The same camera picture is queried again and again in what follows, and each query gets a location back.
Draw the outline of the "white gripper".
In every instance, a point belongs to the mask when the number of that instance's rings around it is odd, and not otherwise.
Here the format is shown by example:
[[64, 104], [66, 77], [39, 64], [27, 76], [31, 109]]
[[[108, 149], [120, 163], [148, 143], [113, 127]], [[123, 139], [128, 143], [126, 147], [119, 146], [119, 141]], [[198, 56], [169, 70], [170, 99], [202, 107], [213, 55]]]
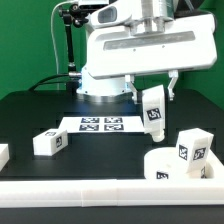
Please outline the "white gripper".
[[125, 26], [94, 31], [87, 42], [87, 70], [95, 79], [125, 76], [132, 100], [138, 102], [133, 75], [168, 72], [169, 100], [179, 78], [177, 70], [211, 67], [217, 59], [211, 14], [176, 19], [157, 34], [133, 36]]

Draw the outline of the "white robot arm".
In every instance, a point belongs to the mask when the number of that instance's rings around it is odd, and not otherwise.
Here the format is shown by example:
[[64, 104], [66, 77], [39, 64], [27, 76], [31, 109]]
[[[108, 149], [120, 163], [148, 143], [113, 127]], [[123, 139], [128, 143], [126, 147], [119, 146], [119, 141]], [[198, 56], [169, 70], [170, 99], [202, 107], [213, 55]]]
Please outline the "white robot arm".
[[87, 14], [87, 61], [82, 93], [133, 92], [136, 76], [168, 74], [168, 93], [179, 73], [211, 67], [217, 60], [215, 17], [193, 8], [174, 16], [174, 0], [117, 0]]

